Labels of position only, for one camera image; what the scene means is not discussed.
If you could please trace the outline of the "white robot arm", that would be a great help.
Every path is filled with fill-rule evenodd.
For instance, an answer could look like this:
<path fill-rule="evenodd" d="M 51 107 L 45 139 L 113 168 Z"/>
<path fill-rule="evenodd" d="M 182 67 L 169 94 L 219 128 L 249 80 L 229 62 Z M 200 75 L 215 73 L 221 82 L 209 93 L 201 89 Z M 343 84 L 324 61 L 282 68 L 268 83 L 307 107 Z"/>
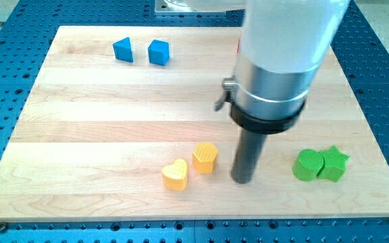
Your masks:
<path fill-rule="evenodd" d="M 222 82 L 220 110 L 231 105 L 241 127 L 231 176 L 251 181 L 265 139 L 299 118 L 311 83 L 348 8 L 349 0 L 188 1 L 197 11 L 244 10 L 237 61 Z"/>

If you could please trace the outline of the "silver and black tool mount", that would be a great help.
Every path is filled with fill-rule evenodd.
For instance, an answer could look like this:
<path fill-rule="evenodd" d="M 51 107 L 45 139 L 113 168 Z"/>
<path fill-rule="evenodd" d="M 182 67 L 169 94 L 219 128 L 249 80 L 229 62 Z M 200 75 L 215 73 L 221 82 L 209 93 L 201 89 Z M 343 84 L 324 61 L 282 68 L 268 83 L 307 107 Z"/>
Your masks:
<path fill-rule="evenodd" d="M 272 72 L 239 53 L 234 75 L 222 80 L 219 111 L 231 104 L 230 117 L 243 130 L 270 135 L 284 132 L 297 122 L 318 68 L 304 72 Z"/>

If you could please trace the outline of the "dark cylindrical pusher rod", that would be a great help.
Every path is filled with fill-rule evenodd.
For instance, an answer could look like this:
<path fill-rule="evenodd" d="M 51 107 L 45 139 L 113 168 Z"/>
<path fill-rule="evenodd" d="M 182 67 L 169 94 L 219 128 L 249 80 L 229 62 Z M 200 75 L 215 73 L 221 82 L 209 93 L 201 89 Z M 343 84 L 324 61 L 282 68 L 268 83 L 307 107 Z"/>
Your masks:
<path fill-rule="evenodd" d="M 247 184 L 252 180 L 266 138 L 266 134 L 241 131 L 231 170 L 235 182 Z"/>

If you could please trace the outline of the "red block behind arm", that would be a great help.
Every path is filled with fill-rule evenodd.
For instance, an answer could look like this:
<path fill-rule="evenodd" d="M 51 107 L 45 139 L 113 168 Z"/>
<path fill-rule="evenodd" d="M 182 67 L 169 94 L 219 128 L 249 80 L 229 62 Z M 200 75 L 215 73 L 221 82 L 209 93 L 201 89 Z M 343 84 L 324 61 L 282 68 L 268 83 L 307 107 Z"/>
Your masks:
<path fill-rule="evenodd" d="M 236 48 L 236 53 L 237 54 L 240 53 L 240 44 L 241 44 L 241 36 L 238 38 L 238 45 L 237 45 L 237 48 Z"/>

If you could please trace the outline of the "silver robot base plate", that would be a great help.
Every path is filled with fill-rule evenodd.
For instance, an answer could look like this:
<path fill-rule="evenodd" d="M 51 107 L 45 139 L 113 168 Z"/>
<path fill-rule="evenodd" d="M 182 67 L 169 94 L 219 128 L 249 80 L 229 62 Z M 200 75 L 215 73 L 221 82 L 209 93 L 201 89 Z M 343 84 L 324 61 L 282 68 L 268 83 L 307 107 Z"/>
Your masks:
<path fill-rule="evenodd" d="M 189 5 L 186 0 L 155 0 L 155 13 L 157 14 L 191 14 L 201 12 L 224 13 L 225 10 L 199 10 Z"/>

